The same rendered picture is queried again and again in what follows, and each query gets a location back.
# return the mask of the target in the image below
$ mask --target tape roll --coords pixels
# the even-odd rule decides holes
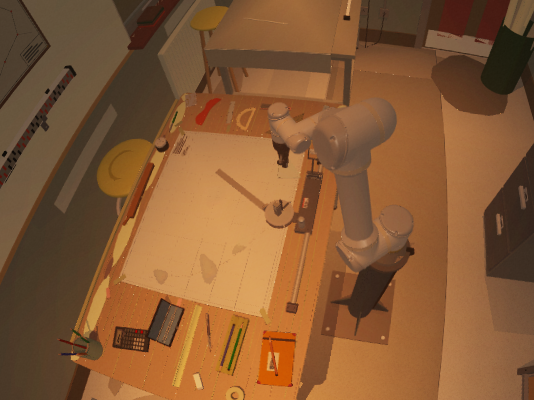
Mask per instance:
[[[243,400],[245,398],[245,392],[239,386],[232,386],[226,391],[226,400]]]

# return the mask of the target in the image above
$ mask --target drafting machine arm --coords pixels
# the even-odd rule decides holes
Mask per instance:
[[[377,261],[393,265],[406,254],[412,215],[392,205],[373,221],[367,178],[371,149],[389,139],[397,124],[390,103],[371,98],[299,123],[285,104],[275,103],[269,107],[269,124],[273,137],[282,138],[295,153],[306,151],[313,140],[319,161],[335,174],[344,224],[336,248],[351,270],[360,272]]]

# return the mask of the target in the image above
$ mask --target framed picture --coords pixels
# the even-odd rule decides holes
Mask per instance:
[[[49,48],[22,0],[0,0],[0,108]]]

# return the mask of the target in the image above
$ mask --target calculator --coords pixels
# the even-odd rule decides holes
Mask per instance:
[[[148,329],[135,329],[117,326],[113,337],[113,347],[126,350],[148,352]]]

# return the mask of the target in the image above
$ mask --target orange notepad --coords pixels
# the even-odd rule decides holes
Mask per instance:
[[[271,345],[276,360],[276,376],[274,363],[272,361]],[[295,358],[295,344],[297,334],[287,332],[263,332],[260,356],[260,373],[258,383],[271,386],[293,386],[293,359]]]

